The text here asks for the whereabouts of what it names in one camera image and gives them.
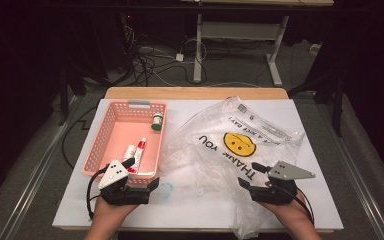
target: desk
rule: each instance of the desk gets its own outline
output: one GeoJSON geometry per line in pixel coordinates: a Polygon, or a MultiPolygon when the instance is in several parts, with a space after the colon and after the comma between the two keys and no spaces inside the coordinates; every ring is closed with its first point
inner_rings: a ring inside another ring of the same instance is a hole
{"type": "MultiPolygon", "coordinates": [[[[110,99],[166,99],[168,110],[164,139],[174,132],[198,111],[205,109],[229,96],[239,96],[245,104],[268,121],[279,126],[304,131],[298,112],[292,100],[287,99],[283,89],[264,88],[110,88],[101,101],[91,125],[83,149],[77,160],[64,197],[55,216],[53,226],[62,229],[83,229],[90,226],[86,210],[85,194],[90,177],[81,173],[88,149],[93,143],[98,126],[110,99]]],[[[297,185],[311,201],[315,214],[316,229],[331,232],[343,229],[329,188],[305,137],[300,147],[297,166],[316,174],[316,178],[298,180],[297,185]]],[[[218,193],[204,194],[201,197],[179,196],[173,189],[171,199],[161,198],[164,183],[171,182],[176,187],[180,177],[185,178],[187,169],[182,168],[173,175],[160,179],[160,187],[151,193],[150,203],[141,205],[124,222],[121,229],[134,231],[199,231],[230,232],[235,204],[218,193]]],[[[96,184],[94,193],[98,193],[96,184]]],[[[262,232],[284,231],[276,218],[269,214],[261,225],[262,232]]]]}
{"type": "MultiPolygon", "coordinates": [[[[257,5],[284,5],[294,6],[303,5],[306,7],[332,6],[333,0],[200,0],[195,1],[199,4],[205,3],[235,3],[235,4],[257,4],[257,5]]],[[[233,38],[251,40],[274,40],[273,51],[266,55],[266,60],[273,83],[277,87],[282,86],[282,80],[276,66],[276,57],[279,52],[280,44],[286,30],[289,16],[283,16],[280,24],[256,24],[256,23],[232,23],[232,22],[205,22],[202,14],[198,14],[197,34],[196,34],[196,53],[194,66],[194,82],[201,82],[202,38],[233,38]]]]}

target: pink plastic basket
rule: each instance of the pink plastic basket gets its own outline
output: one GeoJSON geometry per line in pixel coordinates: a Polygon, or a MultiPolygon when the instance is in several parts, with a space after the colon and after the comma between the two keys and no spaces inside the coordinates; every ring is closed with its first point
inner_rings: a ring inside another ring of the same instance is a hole
{"type": "Polygon", "coordinates": [[[167,104],[147,100],[113,100],[105,112],[98,133],[83,165],[82,172],[92,176],[113,159],[123,161],[128,145],[146,138],[139,169],[130,174],[128,184],[144,187],[157,174],[160,147],[165,126],[167,104]],[[151,128],[155,113],[163,114],[161,131],[151,128]]]}

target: person's left hand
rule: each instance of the person's left hand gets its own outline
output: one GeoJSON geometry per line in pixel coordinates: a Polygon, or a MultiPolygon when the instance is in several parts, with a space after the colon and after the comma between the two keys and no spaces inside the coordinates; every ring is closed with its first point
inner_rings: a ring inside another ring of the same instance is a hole
{"type": "Polygon", "coordinates": [[[109,205],[102,197],[95,203],[92,225],[85,239],[110,239],[124,219],[139,205],[109,205]]]}

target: yellow smiley face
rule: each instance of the yellow smiley face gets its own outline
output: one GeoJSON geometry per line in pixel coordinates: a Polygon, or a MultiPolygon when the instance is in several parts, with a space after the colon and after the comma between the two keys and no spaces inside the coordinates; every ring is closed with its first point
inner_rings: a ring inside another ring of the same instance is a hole
{"type": "Polygon", "coordinates": [[[238,133],[224,134],[223,141],[230,151],[241,157],[251,156],[257,148],[251,138],[238,133]]]}

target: plastic bag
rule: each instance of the plastic bag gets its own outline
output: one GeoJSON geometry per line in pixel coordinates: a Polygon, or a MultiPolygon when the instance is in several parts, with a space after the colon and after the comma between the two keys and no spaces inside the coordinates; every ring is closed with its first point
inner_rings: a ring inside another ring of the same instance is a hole
{"type": "Polygon", "coordinates": [[[236,203],[231,228],[239,239],[248,239],[258,236],[267,210],[251,200],[238,177],[263,186],[267,176],[252,169],[251,163],[295,165],[303,137],[304,133],[286,131],[258,116],[238,97],[230,97],[196,114],[174,134],[163,146],[159,170],[164,174],[194,165],[198,192],[231,196],[236,203]]]}

